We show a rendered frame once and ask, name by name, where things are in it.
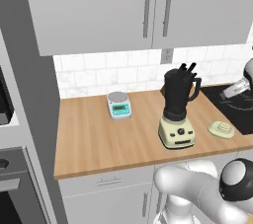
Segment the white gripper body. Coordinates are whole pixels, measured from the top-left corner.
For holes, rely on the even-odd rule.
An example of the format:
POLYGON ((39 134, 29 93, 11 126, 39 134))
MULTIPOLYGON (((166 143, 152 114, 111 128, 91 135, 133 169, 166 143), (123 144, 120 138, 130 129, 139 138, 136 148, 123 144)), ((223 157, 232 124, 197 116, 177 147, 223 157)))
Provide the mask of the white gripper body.
POLYGON ((246 78, 242 78, 233 85, 223 90, 220 95, 223 99, 230 99, 250 89, 250 82, 246 78))

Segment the cream blender lid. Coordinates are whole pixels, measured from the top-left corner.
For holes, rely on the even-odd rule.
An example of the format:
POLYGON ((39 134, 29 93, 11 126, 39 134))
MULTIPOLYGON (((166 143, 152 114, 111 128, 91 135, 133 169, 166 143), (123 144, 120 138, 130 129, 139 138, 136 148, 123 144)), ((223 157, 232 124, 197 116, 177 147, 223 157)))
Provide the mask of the cream blender lid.
POLYGON ((223 121, 213 121, 208 128, 208 131, 217 137, 229 139, 234 136, 234 128, 223 121))

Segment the cream blender with black jug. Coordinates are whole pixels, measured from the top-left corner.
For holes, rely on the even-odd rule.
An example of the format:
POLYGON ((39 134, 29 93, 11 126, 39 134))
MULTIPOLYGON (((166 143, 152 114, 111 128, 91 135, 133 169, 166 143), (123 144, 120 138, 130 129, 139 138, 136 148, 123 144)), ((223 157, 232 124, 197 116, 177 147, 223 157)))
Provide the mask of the cream blender with black jug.
POLYGON ((165 99, 158 136, 167 149, 183 149, 196 143, 195 130, 187 118, 187 104, 200 92, 201 78, 196 73, 172 69, 164 75, 161 93, 165 99))

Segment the black hob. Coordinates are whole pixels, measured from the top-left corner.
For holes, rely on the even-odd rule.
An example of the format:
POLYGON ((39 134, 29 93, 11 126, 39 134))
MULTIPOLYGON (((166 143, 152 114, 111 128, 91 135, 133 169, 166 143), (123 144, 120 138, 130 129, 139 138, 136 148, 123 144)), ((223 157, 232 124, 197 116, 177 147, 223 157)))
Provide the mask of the black hob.
POLYGON ((232 97, 223 98, 221 92, 227 85, 202 87, 203 94, 243 134, 253 134, 253 93, 250 90, 232 97))

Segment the grey drawer front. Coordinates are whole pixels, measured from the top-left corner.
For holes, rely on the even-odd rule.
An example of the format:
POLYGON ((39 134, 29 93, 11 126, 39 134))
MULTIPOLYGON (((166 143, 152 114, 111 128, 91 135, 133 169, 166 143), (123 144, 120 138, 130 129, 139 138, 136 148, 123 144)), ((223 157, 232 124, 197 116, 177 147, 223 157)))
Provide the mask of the grey drawer front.
POLYGON ((126 170, 119 170, 96 175, 76 177, 59 180, 59 187, 63 197, 79 195, 89 192, 102 191, 106 189, 122 188, 128 186, 151 183, 154 166, 145 166, 126 170), (110 180, 113 177, 122 179, 119 184, 97 187, 96 182, 100 179, 110 180))
POLYGON ((253 162, 253 149, 201 157, 201 160, 212 161, 220 172, 227 163, 237 158, 244 158, 253 162))

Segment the white kitchen scale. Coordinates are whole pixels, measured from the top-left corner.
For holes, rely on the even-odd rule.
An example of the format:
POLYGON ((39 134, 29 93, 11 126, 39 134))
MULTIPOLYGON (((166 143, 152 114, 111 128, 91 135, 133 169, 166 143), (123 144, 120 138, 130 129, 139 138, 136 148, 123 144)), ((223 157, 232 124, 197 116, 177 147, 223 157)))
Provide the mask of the white kitchen scale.
POLYGON ((127 93, 113 92, 108 94, 107 108, 112 120, 131 118, 132 111, 127 93))

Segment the grey base cupboard door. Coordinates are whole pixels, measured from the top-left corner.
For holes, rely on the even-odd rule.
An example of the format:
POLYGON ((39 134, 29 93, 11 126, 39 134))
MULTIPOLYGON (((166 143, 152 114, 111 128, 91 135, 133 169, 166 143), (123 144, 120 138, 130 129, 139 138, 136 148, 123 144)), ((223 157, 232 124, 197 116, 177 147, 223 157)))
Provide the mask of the grey base cupboard door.
POLYGON ((68 224, 147 224, 152 183, 67 196, 63 199, 68 224), (148 192, 142 217, 143 194, 148 192))
MULTIPOLYGON (((153 224, 154 219, 159 215, 159 213, 156 213, 156 204, 157 204, 157 199, 158 199, 158 193, 159 191, 157 190, 156 187, 152 189, 152 196, 150 199, 150 206, 149 206, 149 219, 148 219, 148 224, 153 224)), ((166 204, 166 199, 167 195, 162 193, 162 201, 161 201, 161 207, 160 211, 164 208, 166 204)))

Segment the grey built-in oven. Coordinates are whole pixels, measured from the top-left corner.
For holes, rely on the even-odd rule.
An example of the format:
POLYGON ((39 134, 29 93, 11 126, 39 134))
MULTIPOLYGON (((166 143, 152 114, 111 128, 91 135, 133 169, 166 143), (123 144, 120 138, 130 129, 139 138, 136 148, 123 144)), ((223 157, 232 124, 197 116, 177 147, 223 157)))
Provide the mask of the grey built-in oven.
POLYGON ((21 147, 0 150, 0 224, 46 224, 21 147))

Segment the grey wall socket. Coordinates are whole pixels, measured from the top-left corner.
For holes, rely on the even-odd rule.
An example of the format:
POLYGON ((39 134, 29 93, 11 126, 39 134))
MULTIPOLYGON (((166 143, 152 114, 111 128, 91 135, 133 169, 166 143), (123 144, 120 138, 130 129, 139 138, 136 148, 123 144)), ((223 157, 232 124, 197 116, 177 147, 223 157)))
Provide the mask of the grey wall socket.
POLYGON ((163 48, 161 51, 161 64, 170 64, 173 58, 172 48, 163 48))

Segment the grey wall cupboard door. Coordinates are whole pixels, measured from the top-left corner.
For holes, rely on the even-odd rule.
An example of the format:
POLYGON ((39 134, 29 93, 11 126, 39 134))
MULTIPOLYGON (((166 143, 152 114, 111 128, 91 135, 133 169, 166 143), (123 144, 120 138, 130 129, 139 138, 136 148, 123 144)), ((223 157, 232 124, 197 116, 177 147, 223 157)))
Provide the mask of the grey wall cupboard door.
POLYGON ((40 55, 150 49, 143 37, 144 0, 29 0, 40 55))
POLYGON ((253 0, 171 0, 164 37, 165 4, 166 0, 156 0, 155 48, 241 44, 253 24, 253 0))

